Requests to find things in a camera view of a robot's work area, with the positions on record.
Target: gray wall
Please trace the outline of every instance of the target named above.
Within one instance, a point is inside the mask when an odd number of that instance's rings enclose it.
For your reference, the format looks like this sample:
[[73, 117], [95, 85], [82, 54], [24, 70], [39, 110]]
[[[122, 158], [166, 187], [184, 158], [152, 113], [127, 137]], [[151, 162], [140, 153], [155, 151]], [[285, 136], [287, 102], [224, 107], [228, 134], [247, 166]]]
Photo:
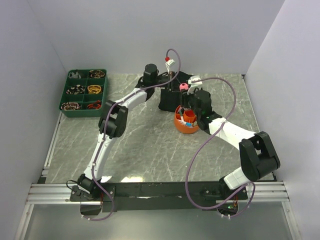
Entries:
[[28, 0], [67, 70], [182, 70], [245, 74], [284, 0]]
[[320, 2], [286, 0], [245, 81], [304, 240], [320, 239]]
[[14, 238], [41, 174], [66, 72], [25, 0], [0, 7], [0, 233]]

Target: green tray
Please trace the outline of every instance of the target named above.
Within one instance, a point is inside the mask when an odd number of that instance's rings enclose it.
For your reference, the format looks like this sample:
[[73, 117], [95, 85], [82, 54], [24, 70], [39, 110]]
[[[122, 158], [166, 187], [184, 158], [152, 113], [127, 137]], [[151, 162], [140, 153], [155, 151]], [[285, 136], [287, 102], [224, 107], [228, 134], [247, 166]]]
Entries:
[[[105, 76], [102, 78], [90, 78], [89, 71], [90, 70], [101, 70], [105, 73]], [[81, 78], [69, 78], [69, 73], [78, 72]], [[66, 91], [74, 86], [80, 84], [85, 87], [85, 91], [83, 94], [66, 94]], [[88, 94], [87, 87], [90, 85], [99, 85], [102, 88], [102, 92], [99, 94]], [[85, 69], [85, 70], [71, 70], [68, 72], [63, 94], [61, 97], [59, 109], [63, 114], [68, 118], [87, 118], [87, 117], [100, 117], [101, 112], [103, 110], [103, 106], [106, 102], [107, 97], [107, 87], [108, 87], [108, 77], [107, 71], [105, 69]], [[101, 101], [101, 107], [99, 109], [87, 109], [89, 104], [96, 102], [97, 100]], [[78, 103], [81, 106], [79, 110], [61, 110], [61, 105], [63, 103]]]

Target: purple hose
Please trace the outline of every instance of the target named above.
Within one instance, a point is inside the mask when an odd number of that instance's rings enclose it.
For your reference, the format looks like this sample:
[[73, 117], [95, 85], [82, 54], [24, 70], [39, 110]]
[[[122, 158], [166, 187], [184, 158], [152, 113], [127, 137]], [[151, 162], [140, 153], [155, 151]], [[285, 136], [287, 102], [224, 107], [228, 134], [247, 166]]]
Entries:
[[[212, 210], [212, 209], [215, 209], [215, 208], [218, 208], [220, 206], [222, 206], [223, 204], [225, 204], [228, 200], [230, 200], [234, 195], [236, 195], [238, 192], [240, 192], [245, 186], [246, 184], [242, 185], [241, 187], [239, 187], [234, 193], [232, 193], [229, 197], [227, 197], [223, 202], [219, 203], [219, 204], [216, 204], [214, 206], [200, 206], [198, 204], [196, 204], [193, 199], [191, 198], [190, 196], [190, 193], [189, 193], [189, 187], [188, 187], [188, 178], [189, 178], [189, 174], [190, 174], [190, 171], [191, 171], [191, 167], [198, 155], [198, 153], [200, 152], [200, 150], [211, 140], [213, 139], [220, 131], [221, 129], [224, 127], [224, 125], [226, 124], [226, 121], [227, 119], [230, 117], [230, 115], [234, 112], [235, 108], [236, 108], [236, 104], [237, 104], [237, 96], [236, 96], [236, 91], [234, 89], [234, 87], [231, 85], [230, 82], [228, 82], [227, 80], [221, 78], [221, 77], [208, 77], [208, 78], [204, 78], [204, 79], [201, 79], [201, 80], [197, 80], [197, 81], [194, 81], [194, 83], [197, 83], [197, 82], [203, 82], [203, 81], [206, 81], [206, 80], [211, 80], [211, 79], [217, 79], [217, 80], [221, 80], [223, 82], [225, 82], [226, 84], [229, 85], [229, 87], [231, 88], [232, 90], [232, 93], [233, 93], [233, 106], [232, 106], [232, 109], [231, 111], [229, 112], [229, 114], [225, 117], [225, 121], [221, 124], [221, 126], [219, 127], [219, 129], [217, 131], [215, 131], [214, 134], [212, 134], [200, 147], [199, 149], [195, 152], [195, 154], [193, 155], [192, 159], [191, 159], [191, 162], [190, 162], [190, 165], [186, 171], [186, 176], [185, 176], [185, 182], [184, 182], [184, 186], [185, 186], [185, 193], [186, 193], [186, 196], [188, 197], [189, 201], [192, 203], [192, 205], [194, 205], [195, 207], [199, 208], [199, 209], [202, 209], [202, 210]], [[255, 193], [255, 185], [253, 183], [253, 191], [252, 191], [252, 196], [248, 202], [248, 204], [245, 206], [245, 208], [243, 208], [243, 210], [237, 214], [235, 214], [234, 216], [242, 213], [245, 209], [248, 208], [249, 204], [251, 203], [252, 201], [252, 198], [254, 196], [254, 193]]]
[[105, 142], [105, 140], [106, 140], [107, 125], [108, 125], [108, 121], [109, 121], [111, 112], [113, 111], [113, 109], [114, 109], [117, 105], [124, 103], [125, 101], [127, 101], [129, 98], [131, 98], [131, 97], [134, 96], [135, 94], [140, 93], [140, 92], [142, 92], [142, 91], [144, 91], [144, 90], [147, 90], [147, 89], [152, 89], [152, 88], [164, 86], [164, 85], [172, 82], [174, 79], [176, 79], [176, 77], [178, 76], [178, 74], [179, 74], [179, 72], [180, 72], [181, 60], [180, 60], [180, 56], [179, 56], [178, 52], [177, 52], [176, 50], [174, 50], [173, 48], [170, 48], [170, 49], [168, 49], [168, 50], [166, 51], [166, 54], [165, 54], [166, 57], [168, 57], [168, 53], [169, 53], [170, 51], [173, 51], [173, 52], [176, 54], [177, 58], [178, 58], [178, 70], [177, 70], [177, 72], [175, 73], [175, 75], [173, 76], [173, 78], [171, 78], [169, 81], [167, 81], [167, 82], [165, 82], [165, 83], [161, 83], [161, 84], [157, 84], [157, 85], [154, 85], [154, 86], [148, 86], [148, 87], [145, 87], [145, 88], [141, 88], [141, 89], [139, 89], [138, 91], [130, 94], [130, 95], [127, 96], [124, 100], [119, 101], [119, 102], [116, 102], [114, 105], [112, 105], [111, 108], [110, 108], [110, 110], [109, 110], [109, 112], [108, 112], [108, 114], [107, 114], [107, 116], [106, 116], [105, 123], [104, 123], [104, 129], [103, 129], [102, 142], [100, 143], [100, 146], [99, 146], [98, 150], [96, 151], [96, 155], [95, 155], [95, 157], [94, 157], [93, 164], [92, 164], [91, 175], [92, 175], [92, 179], [93, 179], [94, 183], [108, 196], [108, 198], [110, 198], [111, 204], [112, 204], [112, 208], [111, 208], [111, 211], [109, 212], [109, 214], [108, 214], [107, 216], [105, 216], [105, 217], [102, 217], [102, 218], [89, 218], [89, 217], [87, 217], [87, 216], [84, 216], [86, 219], [88, 219], [88, 220], [90, 220], [90, 221], [102, 221], [102, 220], [105, 220], [105, 219], [109, 218], [109, 217], [112, 215], [112, 213], [115, 211], [115, 208], [116, 208], [116, 206], [115, 206], [115, 201], [113, 200], [113, 198], [112, 198], [112, 196], [110, 195], [110, 193], [108, 193], [108, 191], [106, 191], [106, 190], [98, 183], [98, 181], [97, 181], [97, 179], [96, 179], [96, 177], [95, 177], [95, 169], [94, 169], [95, 163], [96, 163], [97, 160], [98, 160], [98, 156], [99, 156], [99, 153], [100, 153], [100, 151], [101, 151], [101, 148], [103, 147], [104, 142]]

